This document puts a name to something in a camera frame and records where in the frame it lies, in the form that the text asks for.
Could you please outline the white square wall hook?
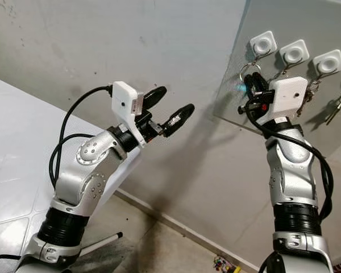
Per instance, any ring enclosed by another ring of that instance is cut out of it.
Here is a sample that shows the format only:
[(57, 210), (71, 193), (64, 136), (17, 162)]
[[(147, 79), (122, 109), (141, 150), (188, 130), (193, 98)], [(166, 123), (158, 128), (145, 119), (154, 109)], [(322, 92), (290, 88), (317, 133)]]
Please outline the white square wall hook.
[(333, 49), (314, 57), (311, 62), (319, 76), (334, 75), (341, 71), (341, 50)]
[(249, 39), (251, 52), (256, 58), (273, 54), (278, 50), (278, 45), (272, 31), (267, 30)]
[(278, 52), (282, 57), (282, 62), (287, 66), (301, 64), (309, 60), (309, 50), (303, 39), (285, 45), (278, 49)]

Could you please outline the hanging silver key bunch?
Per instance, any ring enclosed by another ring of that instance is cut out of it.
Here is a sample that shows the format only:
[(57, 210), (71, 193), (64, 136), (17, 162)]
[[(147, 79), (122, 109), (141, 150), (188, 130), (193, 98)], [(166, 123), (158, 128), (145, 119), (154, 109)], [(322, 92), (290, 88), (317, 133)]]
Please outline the hanging silver key bunch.
[(339, 114), (340, 111), (341, 111), (341, 98), (337, 99), (337, 102), (335, 103), (331, 114), (326, 119), (325, 125), (329, 126), (332, 120), (334, 120), (334, 118)]
[(314, 95), (319, 89), (321, 78), (323, 78), (323, 76), (317, 76), (313, 81), (311, 81), (311, 83), (308, 84), (308, 86), (306, 86), (305, 96), (303, 97), (301, 106), (305, 106), (309, 101), (313, 100)]

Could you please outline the white metal table leg frame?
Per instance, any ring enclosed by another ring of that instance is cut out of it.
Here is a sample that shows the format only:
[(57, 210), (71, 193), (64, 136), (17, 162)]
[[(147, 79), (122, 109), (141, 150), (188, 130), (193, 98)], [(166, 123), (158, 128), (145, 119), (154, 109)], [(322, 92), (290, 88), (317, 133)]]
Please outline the white metal table leg frame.
[(124, 234), (123, 232), (120, 231), (111, 235), (110, 237), (106, 237), (105, 239), (99, 240), (98, 242), (95, 242), (91, 245), (83, 247), (80, 251), (80, 257), (82, 257), (83, 255), (87, 255), (95, 250), (98, 250), (101, 247), (105, 247), (105, 245), (108, 245), (109, 243), (119, 240), (123, 237), (124, 237)]

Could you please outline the silver keys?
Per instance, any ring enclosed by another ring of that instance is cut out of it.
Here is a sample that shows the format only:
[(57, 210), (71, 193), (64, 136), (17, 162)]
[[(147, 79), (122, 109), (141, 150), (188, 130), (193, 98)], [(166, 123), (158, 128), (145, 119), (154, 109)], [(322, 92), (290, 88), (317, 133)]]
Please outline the silver keys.
[(253, 75), (254, 73), (262, 73), (258, 58), (242, 65), (238, 73), (239, 80), (243, 81), (246, 75)]

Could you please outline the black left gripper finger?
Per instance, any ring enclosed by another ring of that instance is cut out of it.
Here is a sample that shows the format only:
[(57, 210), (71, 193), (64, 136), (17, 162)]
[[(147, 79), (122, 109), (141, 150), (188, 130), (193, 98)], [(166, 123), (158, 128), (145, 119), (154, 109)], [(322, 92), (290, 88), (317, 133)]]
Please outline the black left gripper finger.
[(160, 102), (167, 93), (165, 86), (158, 86), (143, 95), (142, 111), (149, 111)]
[(171, 136), (178, 131), (194, 113), (194, 105), (187, 104), (170, 115), (169, 119), (162, 125), (163, 136)]

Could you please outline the small colourful toy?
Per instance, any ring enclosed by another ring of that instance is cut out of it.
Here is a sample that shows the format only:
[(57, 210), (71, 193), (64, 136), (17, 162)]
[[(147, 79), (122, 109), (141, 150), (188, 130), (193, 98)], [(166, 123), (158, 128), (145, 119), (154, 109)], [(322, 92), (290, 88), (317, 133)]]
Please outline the small colourful toy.
[(214, 258), (214, 268), (218, 273), (236, 273), (238, 268), (224, 257)]

